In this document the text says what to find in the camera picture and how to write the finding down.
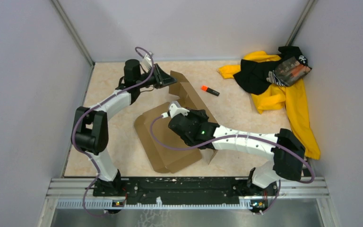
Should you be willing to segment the brown cardboard box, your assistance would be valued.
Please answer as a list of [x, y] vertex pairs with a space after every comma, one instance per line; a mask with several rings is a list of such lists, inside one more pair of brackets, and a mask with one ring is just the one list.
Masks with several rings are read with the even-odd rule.
[[[195, 110], [204, 109], [209, 117], [209, 121], [216, 122], [213, 114], [188, 79], [183, 74], [176, 71], [171, 71], [170, 76], [176, 78], [177, 82], [168, 87], [168, 93], [170, 95], [178, 96], [177, 102], [184, 108], [188, 107]], [[152, 121], [160, 114], [164, 113], [169, 105], [169, 102], [158, 105], [141, 114], [134, 122], [134, 128], [151, 167], [155, 172], [161, 174], [174, 174], [202, 159], [202, 154], [197, 148], [186, 151], [171, 150], [161, 146], [152, 138], [150, 134], [150, 125]], [[188, 148], [180, 136], [168, 128], [169, 121], [169, 118], [156, 121], [153, 126], [154, 135], [160, 142], [167, 146]]]

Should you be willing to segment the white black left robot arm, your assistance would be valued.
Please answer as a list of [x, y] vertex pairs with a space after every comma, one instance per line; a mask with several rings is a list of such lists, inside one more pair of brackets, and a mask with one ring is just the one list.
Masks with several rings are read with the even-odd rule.
[[164, 72], [145, 54], [141, 61], [125, 61], [124, 75], [113, 93], [91, 107], [79, 107], [71, 135], [71, 143], [79, 152], [88, 156], [97, 169], [96, 183], [112, 196], [122, 192], [121, 174], [112, 163], [107, 145], [109, 141], [108, 121], [122, 109], [132, 105], [142, 88], [161, 89], [175, 84], [177, 79]]

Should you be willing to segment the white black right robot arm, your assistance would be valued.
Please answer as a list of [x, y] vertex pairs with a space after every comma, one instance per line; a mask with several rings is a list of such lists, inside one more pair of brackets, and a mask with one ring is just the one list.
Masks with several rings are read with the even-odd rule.
[[267, 162], [254, 168], [247, 182], [253, 195], [281, 179], [301, 180], [305, 148], [290, 130], [273, 134], [234, 130], [210, 122], [205, 110], [184, 108], [177, 102], [172, 102], [161, 117], [170, 118], [168, 128], [191, 148], [234, 150], [265, 158]]

